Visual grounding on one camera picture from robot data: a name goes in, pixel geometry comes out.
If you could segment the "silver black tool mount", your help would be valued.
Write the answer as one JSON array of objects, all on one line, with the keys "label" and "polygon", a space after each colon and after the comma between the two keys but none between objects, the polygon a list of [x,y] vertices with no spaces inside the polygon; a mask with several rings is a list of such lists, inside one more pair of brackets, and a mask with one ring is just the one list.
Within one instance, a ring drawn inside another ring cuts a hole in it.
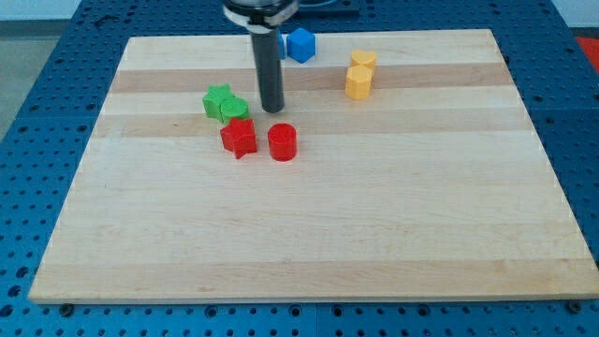
[{"label": "silver black tool mount", "polygon": [[289,20],[298,0],[223,0],[225,16],[253,34],[267,34]]}]

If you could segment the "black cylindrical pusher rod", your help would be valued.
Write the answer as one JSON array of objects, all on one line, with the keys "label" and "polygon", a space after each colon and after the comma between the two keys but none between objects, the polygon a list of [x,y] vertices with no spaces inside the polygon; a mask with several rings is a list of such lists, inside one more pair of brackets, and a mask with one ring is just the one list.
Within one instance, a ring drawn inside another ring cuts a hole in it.
[{"label": "black cylindrical pusher rod", "polygon": [[277,113],[285,106],[278,31],[252,33],[251,40],[262,109]]}]

